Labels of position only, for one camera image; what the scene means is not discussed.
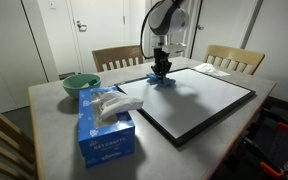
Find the white door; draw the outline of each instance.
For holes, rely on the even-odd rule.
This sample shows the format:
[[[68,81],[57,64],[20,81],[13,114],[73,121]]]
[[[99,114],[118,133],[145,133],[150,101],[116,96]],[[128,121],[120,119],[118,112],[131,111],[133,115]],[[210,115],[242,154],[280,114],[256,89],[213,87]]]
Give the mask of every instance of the white door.
[[[139,44],[145,1],[70,0],[70,2],[83,73],[97,72],[92,50]]]
[[[257,0],[203,1],[192,59],[203,61],[210,44],[240,48]]]
[[[28,106],[28,87],[46,82],[21,0],[0,0],[0,111]]]

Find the green bowl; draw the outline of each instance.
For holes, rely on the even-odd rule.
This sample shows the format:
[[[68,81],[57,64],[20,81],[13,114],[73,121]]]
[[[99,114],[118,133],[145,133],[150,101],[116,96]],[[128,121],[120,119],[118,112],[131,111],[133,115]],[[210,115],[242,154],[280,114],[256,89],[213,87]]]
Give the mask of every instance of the green bowl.
[[[68,95],[78,99],[80,90],[101,86],[101,78],[95,74],[77,74],[67,77],[63,81],[63,87]]]

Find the blue tissue box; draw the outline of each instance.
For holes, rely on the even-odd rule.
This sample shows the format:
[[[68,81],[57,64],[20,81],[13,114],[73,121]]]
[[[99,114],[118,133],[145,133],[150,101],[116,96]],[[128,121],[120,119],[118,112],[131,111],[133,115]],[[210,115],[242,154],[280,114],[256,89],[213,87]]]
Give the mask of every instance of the blue tissue box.
[[[116,113],[110,122],[99,121],[96,100],[115,86],[80,91],[78,143],[85,167],[93,167],[135,152],[135,125],[128,112]]]

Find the cable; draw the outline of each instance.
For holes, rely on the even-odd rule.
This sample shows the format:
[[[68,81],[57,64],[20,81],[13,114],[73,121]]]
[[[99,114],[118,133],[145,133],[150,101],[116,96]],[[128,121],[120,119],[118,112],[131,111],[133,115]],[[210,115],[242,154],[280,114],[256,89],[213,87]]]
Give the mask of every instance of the cable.
[[[144,18],[144,21],[143,21],[143,24],[142,24],[142,30],[141,30],[141,41],[140,41],[140,46],[141,46],[141,51],[142,51],[142,54],[144,56],[145,59],[152,59],[154,58],[154,56],[150,56],[150,57],[147,57],[145,56],[144,54],[144,51],[143,51],[143,32],[144,32],[144,28],[145,28],[145,25],[146,25],[146,21],[147,21],[147,18],[148,16],[151,14],[151,12],[153,11],[153,9],[155,9],[156,6],[158,6],[159,4],[161,4],[163,1],[159,1],[157,2],[156,4],[154,4],[154,6],[148,11],[148,13],[146,14],[145,18]]]

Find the chair back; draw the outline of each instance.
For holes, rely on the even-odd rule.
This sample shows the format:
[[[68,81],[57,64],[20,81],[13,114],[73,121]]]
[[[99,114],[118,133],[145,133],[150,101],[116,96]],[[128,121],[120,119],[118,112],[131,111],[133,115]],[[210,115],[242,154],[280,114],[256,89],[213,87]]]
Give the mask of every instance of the chair back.
[[[265,54],[244,49],[209,45],[204,63],[253,75],[264,59]]]
[[[138,45],[99,49],[92,53],[98,72],[104,71],[104,66],[107,70],[111,70],[143,64],[143,55]]]
[[[35,169],[33,141],[0,113],[0,178],[33,179]]]

